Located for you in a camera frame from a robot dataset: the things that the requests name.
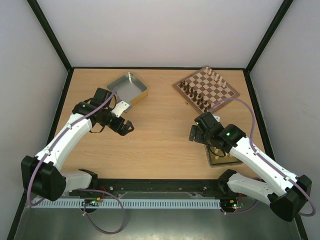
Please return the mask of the wooden chess board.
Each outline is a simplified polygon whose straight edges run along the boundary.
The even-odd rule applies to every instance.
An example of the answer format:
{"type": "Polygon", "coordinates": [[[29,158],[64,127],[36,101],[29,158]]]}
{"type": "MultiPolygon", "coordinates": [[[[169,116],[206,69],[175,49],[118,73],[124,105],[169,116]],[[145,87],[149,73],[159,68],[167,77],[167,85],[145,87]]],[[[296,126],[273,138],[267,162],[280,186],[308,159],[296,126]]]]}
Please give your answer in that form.
{"type": "Polygon", "coordinates": [[[179,80],[172,87],[200,115],[208,112],[223,99],[240,96],[240,93],[227,83],[222,75],[209,66],[179,80]]]}

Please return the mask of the gold tin with pieces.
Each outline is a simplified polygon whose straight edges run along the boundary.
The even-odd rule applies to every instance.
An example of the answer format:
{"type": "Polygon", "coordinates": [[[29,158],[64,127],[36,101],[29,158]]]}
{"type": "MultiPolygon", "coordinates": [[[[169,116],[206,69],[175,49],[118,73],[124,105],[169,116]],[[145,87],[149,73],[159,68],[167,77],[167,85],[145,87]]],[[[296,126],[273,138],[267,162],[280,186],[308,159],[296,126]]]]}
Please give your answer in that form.
{"type": "Polygon", "coordinates": [[[240,165],[243,163],[241,160],[234,157],[230,153],[223,152],[214,146],[206,145],[205,151],[208,160],[208,165],[211,168],[240,165]]]}

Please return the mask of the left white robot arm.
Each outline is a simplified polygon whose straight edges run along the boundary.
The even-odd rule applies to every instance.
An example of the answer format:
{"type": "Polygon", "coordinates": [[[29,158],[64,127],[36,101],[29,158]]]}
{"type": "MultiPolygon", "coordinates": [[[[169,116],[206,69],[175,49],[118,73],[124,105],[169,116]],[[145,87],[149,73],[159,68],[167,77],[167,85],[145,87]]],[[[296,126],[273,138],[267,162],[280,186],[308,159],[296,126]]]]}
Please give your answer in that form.
{"type": "Polygon", "coordinates": [[[64,193],[87,189],[96,174],[86,169],[61,173],[61,169],[81,138],[98,124],[109,127],[121,136],[134,130],[133,124],[121,115],[131,107],[130,103],[117,100],[117,92],[98,88],[92,98],[76,104],[61,131],[35,156],[25,156],[21,161],[22,182],[27,191],[27,202],[33,194],[42,200],[56,201],[64,193]],[[110,102],[115,100],[114,107],[110,102]]]}

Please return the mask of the silver metal tin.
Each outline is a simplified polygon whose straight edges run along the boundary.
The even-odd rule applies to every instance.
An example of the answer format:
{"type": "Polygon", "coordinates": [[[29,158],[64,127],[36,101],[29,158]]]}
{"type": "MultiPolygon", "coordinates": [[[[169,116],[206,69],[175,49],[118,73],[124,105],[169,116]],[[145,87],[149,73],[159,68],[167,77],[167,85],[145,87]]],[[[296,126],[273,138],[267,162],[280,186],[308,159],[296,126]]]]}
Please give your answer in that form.
{"type": "Polygon", "coordinates": [[[148,96],[148,87],[131,72],[112,81],[107,85],[107,88],[111,92],[116,91],[119,101],[124,101],[132,106],[148,96]]]}

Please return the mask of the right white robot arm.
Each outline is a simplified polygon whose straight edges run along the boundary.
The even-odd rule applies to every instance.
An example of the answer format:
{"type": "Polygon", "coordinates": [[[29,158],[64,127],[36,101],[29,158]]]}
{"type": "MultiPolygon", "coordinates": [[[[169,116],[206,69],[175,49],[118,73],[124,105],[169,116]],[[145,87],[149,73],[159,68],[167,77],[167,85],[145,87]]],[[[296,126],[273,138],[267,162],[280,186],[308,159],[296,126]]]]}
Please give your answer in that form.
{"type": "Polygon", "coordinates": [[[223,127],[212,113],[205,112],[195,118],[189,140],[215,147],[231,154],[258,174],[262,181],[245,177],[234,170],[227,170],[218,191],[229,196],[240,193],[268,205],[282,220],[290,222],[309,202],[312,181],[306,175],[297,176],[283,168],[263,151],[236,125],[223,127]]]}

